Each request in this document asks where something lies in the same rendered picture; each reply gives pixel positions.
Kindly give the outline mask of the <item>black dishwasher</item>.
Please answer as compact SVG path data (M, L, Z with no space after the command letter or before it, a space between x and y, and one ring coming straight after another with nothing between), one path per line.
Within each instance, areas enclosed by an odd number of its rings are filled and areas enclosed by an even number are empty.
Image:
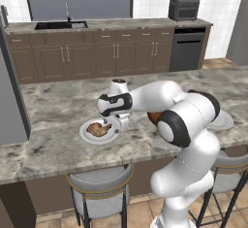
M205 29L177 28L174 30L170 71L197 70Z

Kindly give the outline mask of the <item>brown bowl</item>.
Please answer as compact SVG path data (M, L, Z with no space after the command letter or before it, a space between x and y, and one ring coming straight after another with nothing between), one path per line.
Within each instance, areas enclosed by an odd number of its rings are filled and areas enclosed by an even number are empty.
M157 124L157 121L158 121L158 118L159 116L162 114L162 112L156 112L156 113L148 113L147 116L149 118L149 120L154 124L156 125Z

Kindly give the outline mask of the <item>dark grey toaster oven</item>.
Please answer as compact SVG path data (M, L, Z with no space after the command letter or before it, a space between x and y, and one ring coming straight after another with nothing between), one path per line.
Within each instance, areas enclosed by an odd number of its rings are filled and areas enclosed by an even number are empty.
M196 20L200 0L170 0L168 18L175 21Z

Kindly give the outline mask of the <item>grey cushioned bar stool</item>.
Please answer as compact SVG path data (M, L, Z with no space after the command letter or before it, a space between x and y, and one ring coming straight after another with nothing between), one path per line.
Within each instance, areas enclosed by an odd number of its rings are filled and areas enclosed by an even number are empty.
M129 182L134 165L68 174L77 225L90 228L92 219L121 216L121 228L127 228L127 207L130 203Z
M194 215L189 212L197 228L202 228L203 226L214 224L217 222L221 223L221 228L226 227L237 197L248 181L248 152L243 156L229 157L226 154L225 150L222 148L214 165L211 168L211 173L214 177L214 183L213 186L204 193L203 204L201 206L199 216L194 217ZM222 213L216 195L229 191L233 192L233 196L226 213ZM221 218L215 221L203 223L203 216L208 206L210 197L214 198Z

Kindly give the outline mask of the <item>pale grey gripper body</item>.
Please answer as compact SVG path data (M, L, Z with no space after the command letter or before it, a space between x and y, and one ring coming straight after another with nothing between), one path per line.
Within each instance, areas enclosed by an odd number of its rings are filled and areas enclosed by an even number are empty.
M108 122L113 125L116 134L124 132L129 126L129 114L116 114L108 117Z

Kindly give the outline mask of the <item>white round plate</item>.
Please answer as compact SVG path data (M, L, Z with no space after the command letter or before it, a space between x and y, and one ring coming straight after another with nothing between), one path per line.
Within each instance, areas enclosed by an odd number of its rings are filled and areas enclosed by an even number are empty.
M208 129L227 130L233 127L233 118L221 110L215 120L207 125Z
M104 136L97 137L94 136L91 132L87 131L87 128L93 123L100 123L102 127L106 127L107 125L110 124L111 127ZM103 145L115 140L118 137L120 131L121 131L121 126L119 121L110 119L107 123L104 123L104 120L102 118L94 118L84 122L81 125L79 129L79 134L89 144Z

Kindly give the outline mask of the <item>grey fridge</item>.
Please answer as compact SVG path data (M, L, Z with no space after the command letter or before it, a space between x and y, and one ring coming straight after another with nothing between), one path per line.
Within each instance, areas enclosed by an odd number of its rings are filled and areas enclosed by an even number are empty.
M0 146L27 142L31 126L0 21Z

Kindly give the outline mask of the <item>grey small appliance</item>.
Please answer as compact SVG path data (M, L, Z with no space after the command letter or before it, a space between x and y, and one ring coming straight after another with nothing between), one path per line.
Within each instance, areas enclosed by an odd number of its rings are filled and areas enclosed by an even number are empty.
M4 5L0 5L0 18L4 28L6 28L9 25L7 16L8 16L7 8Z

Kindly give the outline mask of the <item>black sink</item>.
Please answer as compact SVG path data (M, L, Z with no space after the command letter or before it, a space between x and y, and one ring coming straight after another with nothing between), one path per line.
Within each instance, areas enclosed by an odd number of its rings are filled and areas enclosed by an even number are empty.
M49 30L49 29L72 29L72 28L88 28L87 22L84 21L52 21L52 22L38 22L35 30Z

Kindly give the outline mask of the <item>brown chicken drumstick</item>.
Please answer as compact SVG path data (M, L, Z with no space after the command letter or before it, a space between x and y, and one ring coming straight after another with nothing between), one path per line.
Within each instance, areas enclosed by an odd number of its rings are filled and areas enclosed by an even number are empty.
M107 134L110 128L111 128L110 124L103 126L99 122L94 122L87 127L86 131L88 133L91 133L95 137L103 137Z

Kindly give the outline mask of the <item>silver tap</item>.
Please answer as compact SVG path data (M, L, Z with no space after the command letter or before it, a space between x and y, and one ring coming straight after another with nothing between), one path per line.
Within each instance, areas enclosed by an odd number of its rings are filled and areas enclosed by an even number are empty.
M66 3L66 15L67 15L67 21L71 22L71 16L70 16L70 12L69 12L69 4L68 1L65 2Z

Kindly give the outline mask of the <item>brown base cupboard run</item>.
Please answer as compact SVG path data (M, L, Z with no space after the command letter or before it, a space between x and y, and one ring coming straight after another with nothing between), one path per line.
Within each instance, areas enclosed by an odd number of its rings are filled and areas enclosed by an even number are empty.
M166 72L171 28L11 33L7 36L22 83L71 81Z

